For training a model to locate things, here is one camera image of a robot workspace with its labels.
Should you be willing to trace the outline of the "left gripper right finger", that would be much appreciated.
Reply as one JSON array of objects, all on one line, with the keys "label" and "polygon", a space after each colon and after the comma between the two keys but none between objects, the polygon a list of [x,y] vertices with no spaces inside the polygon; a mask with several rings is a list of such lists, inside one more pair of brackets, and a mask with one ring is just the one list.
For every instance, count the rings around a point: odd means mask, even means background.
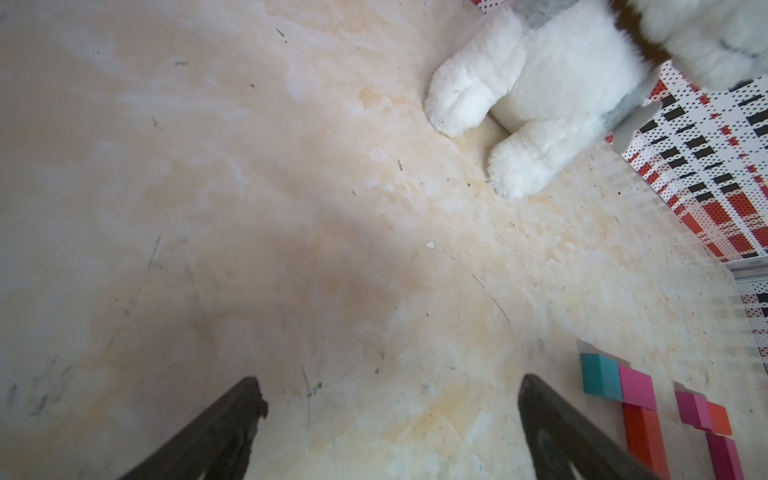
[{"label": "left gripper right finger", "polygon": [[522,378],[518,409],[538,479],[656,477],[535,374]]}]

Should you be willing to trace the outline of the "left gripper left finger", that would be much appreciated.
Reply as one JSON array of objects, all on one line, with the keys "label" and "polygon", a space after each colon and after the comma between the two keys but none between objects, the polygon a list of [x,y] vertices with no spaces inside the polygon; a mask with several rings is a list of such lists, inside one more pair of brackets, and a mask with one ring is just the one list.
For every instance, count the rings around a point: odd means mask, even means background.
[{"label": "left gripper left finger", "polygon": [[243,479],[268,403],[247,376],[219,397],[124,479]]}]

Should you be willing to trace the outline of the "teal cube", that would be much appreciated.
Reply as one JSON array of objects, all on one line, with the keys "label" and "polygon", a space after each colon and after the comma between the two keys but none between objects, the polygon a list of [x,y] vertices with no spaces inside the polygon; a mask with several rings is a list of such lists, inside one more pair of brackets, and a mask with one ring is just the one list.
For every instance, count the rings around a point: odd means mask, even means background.
[{"label": "teal cube", "polygon": [[580,360],[586,394],[623,401],[619,364],[614,359],[597,353],[582,353]]}]

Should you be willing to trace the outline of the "red long block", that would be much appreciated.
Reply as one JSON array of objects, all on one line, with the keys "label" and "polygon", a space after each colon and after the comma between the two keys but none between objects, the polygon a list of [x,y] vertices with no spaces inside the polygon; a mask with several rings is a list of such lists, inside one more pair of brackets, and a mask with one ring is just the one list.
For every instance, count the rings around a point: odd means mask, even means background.
[{"label": "red long block", "polygon": [[658,413],[640,406],[623,404],[629,452],[654,474],[665,480],[670,471]]}]

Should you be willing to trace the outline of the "magenta long block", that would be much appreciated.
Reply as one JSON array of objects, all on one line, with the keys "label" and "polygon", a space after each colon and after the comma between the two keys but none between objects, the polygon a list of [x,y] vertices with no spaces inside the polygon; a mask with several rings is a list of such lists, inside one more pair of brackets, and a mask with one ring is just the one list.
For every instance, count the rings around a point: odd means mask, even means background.
[{"label": "magenta long block", "polygon": [[652,378],[624,365],[620,365],[618,369],[623,403],[656,411],[657,401]]}]

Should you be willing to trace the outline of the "small magenta cube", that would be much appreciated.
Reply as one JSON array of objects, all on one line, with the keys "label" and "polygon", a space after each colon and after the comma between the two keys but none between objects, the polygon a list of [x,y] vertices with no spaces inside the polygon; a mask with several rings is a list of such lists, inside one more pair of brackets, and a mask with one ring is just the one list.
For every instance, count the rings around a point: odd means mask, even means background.
[{"label": "small magenta cube", "polygon": [[683,424],[698,430],[712,431],[713,422],[707,400],[690,391],[675,392],[680,419]]}]

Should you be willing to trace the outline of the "pink block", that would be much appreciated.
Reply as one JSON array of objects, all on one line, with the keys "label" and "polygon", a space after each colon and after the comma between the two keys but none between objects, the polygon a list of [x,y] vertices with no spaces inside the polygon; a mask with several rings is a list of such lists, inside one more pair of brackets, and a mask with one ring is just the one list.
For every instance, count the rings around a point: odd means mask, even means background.
[{"label": "pink block", "polygon": [[706,439],[717,480],[744,480],[736,443],[729,437],[706,433]]}]

